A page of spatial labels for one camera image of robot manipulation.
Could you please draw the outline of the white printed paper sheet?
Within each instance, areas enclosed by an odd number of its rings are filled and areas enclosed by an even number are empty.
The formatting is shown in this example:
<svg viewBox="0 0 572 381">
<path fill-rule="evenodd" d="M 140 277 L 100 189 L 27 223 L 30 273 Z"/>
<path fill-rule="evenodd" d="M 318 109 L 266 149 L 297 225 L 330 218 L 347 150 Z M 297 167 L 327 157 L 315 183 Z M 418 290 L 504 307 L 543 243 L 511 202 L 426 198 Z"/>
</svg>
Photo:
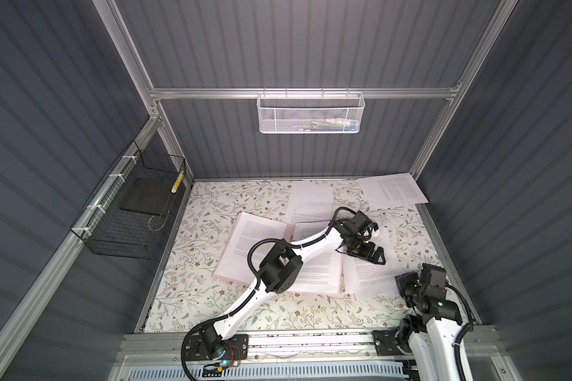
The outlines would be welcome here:
<svg viewBox="0 0 572 381">
<path fill-rule="evenodd" d="M 334 193 L 330 185 L 295 181 L 291 184 L 284 220 L 291 225 L 301 222 L 328 222 L 333 215 L 333 202 Z"/>
</svg>

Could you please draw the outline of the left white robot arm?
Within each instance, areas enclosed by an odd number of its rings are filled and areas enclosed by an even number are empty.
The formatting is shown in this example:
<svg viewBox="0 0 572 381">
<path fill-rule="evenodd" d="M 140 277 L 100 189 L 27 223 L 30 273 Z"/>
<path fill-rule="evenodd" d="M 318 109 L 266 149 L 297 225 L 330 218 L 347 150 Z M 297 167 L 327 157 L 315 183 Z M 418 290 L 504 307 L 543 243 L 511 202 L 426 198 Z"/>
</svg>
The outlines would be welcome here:
<svg viewBox="0 0 572 381">
<path fill-rule="evenodd" d="M 301 269 L 321 252 L 338 252 L 374 265 L 386 264 L 384 249 L 373 243 L 379 226 L 362 211 L 339 207 L 324 230 L 298 241 L 268 237 L 254 243 L 246 264 L 254 276 L 244 294 L 217 317 L 195 325 L 190 335 L 200 339 L 204 355 L 219 359 L 243 322 L 269 298 L 288 291 Z"/>
</svg>

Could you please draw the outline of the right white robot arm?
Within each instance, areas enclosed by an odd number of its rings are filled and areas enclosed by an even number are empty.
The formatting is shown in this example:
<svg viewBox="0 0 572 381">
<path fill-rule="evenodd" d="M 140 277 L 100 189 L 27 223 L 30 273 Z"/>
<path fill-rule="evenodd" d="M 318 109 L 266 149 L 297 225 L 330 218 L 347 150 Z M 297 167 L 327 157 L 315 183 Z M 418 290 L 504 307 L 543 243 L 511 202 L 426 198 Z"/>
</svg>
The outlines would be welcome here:
<svg viewBox="0 0 572 381">
<path fill-rule="evenodd" d="M 446 270 L 422 264 L 418 272 L 395 277 L 397 290 L 413 310 L 400 323 L 397 348 L 411 353 L 421 380 L 472 380 L 464 337 L 473 330 L 472 310 L 449 284 Z"/>
</svg>

